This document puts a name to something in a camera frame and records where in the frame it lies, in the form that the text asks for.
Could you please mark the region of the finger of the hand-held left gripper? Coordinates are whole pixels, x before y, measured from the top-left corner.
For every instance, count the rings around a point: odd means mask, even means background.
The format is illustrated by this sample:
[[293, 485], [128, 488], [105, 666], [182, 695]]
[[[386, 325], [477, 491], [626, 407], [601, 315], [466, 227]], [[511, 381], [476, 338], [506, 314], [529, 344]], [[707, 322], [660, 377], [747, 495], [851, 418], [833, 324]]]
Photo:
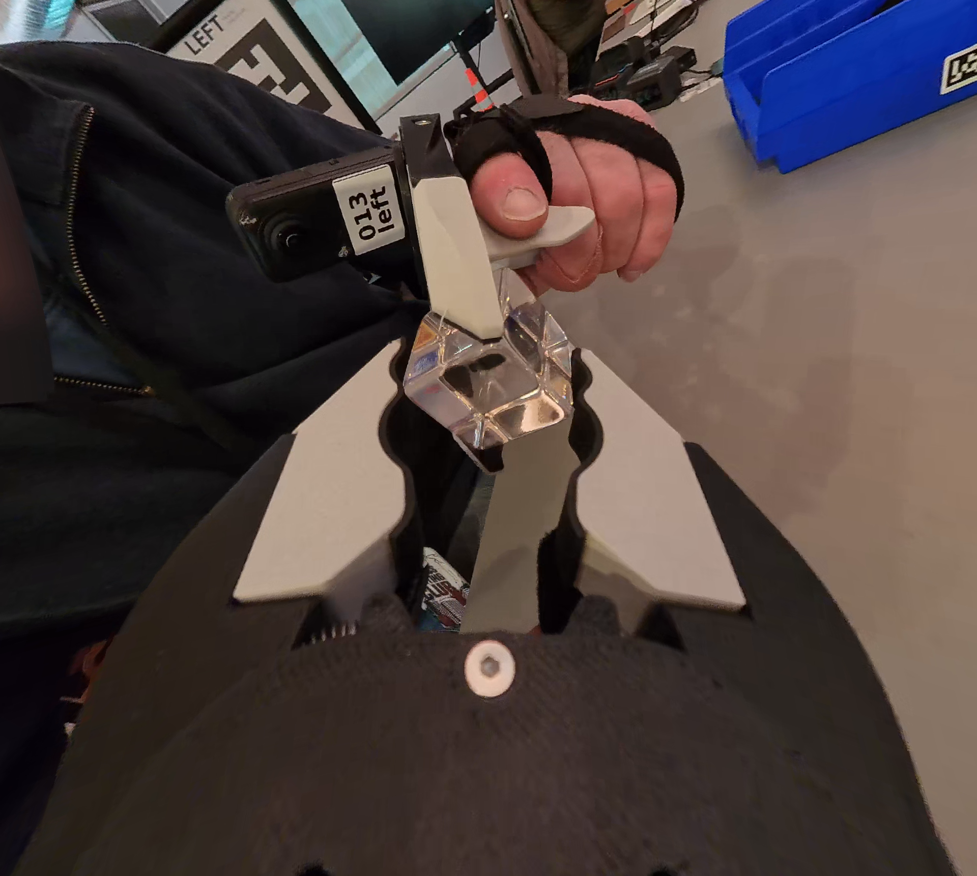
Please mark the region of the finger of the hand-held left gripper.
[[503, 334], [503, 316], [482, 228], [460, 177], [421, 179], [414, 221], [434, 313], [481, 341]]

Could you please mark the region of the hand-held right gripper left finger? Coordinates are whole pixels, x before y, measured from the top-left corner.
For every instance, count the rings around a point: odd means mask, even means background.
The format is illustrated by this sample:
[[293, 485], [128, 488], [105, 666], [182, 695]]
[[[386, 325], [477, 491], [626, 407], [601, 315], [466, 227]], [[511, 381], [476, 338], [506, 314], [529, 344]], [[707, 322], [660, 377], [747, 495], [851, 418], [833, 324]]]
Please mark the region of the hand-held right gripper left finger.
[[385, 345], [294, 430], [235, 602], [364, 605], [396, 591], [393, 534], [407, 483], [380, 429], [397, 396], [392, 364], [402, 346]]

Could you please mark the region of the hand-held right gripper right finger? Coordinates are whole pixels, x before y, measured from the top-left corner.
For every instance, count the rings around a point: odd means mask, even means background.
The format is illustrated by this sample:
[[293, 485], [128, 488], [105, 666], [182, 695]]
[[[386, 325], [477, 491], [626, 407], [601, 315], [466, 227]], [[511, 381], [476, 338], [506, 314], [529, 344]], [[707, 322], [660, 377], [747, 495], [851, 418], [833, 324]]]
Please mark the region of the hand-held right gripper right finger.
[[538, 615], [562, 631], [585, 597], [609, 600], [625, 634], [666, 606], [739, 614], [748, 604], [686, 445], [588, 349], [571, 361], [571, 471], [538, 551]]

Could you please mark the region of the clear acrylic cube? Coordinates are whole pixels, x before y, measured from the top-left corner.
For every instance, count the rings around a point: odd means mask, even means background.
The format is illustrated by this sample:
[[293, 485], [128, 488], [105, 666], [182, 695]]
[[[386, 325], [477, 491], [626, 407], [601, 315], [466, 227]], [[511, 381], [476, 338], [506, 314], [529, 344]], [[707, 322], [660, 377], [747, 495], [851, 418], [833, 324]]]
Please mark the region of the clear acrylic cube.
[[480, 341], [436, 313], [421, 321], [407, 399], [462, 445], [482, 451], [573, 414], [572, 345], [540, 301], [504, 308], [502, 336]]

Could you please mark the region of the person's left forearm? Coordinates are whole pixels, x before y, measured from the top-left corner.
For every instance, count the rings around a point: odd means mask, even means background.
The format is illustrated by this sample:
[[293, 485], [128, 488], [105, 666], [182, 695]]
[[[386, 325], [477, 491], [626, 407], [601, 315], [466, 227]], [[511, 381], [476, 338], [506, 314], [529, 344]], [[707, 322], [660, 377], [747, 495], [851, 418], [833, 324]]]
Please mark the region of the person's left forearm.
[[229, 223], [237, 186], [382, 145], [210, 65], [118, 43], [2, 46], [2, 150], [55, 281], [55, 372], [114, 396], [147, 361], [234, 430], [306, 419], [427, 304], [340, 262], [269, 281]]

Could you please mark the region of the person's left hand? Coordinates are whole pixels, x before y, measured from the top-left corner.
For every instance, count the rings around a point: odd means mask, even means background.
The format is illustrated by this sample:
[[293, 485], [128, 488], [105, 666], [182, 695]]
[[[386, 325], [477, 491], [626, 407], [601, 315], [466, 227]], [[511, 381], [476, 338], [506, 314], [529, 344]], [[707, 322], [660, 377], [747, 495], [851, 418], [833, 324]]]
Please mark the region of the person's left hand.
[[653, 269], [673, 233], [677, 191], [666, 172], [603, 141], [542, 132], [552, 196], [515, 153], [486, 161], [469, 186], [478, 215], [514, 239], [538, 232], [550, 206], [589, 207], [595, 223], [568, 244], [542, 251], [520, 270], [535, 296], [576, 293], [609, 272], [634, 282]]

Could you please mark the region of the red and white printed packet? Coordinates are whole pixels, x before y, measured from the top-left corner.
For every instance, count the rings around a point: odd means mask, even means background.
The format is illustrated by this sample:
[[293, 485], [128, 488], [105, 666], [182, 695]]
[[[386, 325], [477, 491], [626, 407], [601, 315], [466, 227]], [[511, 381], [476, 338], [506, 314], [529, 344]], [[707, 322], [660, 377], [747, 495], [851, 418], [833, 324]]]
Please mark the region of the red and white printed packet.
[[417, 628], [422, 632], [457, 633], [465, 612], [469, 584], [434, 549], [423, 549], [420, 611]]

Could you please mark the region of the black monitor stand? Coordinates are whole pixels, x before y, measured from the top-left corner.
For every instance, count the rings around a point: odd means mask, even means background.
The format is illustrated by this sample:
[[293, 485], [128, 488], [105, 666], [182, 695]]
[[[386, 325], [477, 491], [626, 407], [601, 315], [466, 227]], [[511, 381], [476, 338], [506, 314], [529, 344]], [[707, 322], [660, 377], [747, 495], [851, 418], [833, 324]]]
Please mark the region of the black monitor stand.
[[471, 96], [454, 109], [454, 121], [462, 121], [478, 112], [495, 108], [493, 93], [516, 80], [511, 67], [495, 79], [487, 80], [482, 75], [480, 63], [471, 54], [473, 49], [478, 49], [482, 42], [492, 35], [495, 24], [495, 9], [489, 8], [473, 20], [467, 28], [456, 33], [449, 42], [450, 47], [464, 65], [465, 75], [471, 88]]

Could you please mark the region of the black office chair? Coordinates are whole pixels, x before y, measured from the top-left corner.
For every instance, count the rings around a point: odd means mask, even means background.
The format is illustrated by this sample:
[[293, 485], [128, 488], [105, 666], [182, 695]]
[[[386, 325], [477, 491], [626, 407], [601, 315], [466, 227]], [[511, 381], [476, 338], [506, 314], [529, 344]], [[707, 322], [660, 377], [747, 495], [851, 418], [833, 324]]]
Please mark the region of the black office chair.
[[512, 0], [494, 0], [494, 7], [499, 37], [520, 93], [524, 98], [536, 95], [539, 87], [515, 5]]

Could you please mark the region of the black power box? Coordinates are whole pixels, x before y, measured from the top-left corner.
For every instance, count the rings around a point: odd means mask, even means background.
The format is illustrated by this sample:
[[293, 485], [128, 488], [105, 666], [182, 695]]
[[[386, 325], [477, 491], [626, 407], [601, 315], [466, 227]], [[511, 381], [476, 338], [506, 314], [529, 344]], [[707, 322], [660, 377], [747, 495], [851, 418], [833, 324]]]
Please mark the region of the black power box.
[[636, 69], [624, 85], [624, 97], [645, 111], [654, 111], [677, 101], [685, 91], [682, 77], [695, 68], [694, 49], [670, 47], [651, 62]]

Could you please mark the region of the blue plastic bin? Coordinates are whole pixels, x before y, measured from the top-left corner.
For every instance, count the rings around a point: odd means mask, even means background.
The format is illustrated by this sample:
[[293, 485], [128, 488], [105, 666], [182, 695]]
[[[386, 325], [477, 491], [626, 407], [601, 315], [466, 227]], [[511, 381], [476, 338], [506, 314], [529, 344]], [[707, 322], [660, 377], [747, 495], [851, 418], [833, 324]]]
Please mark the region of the blue plastic bin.
[[727, 26], [724, 89], [788, 173], [973, 99], [975, 42], [976, 0], [764, 0]]

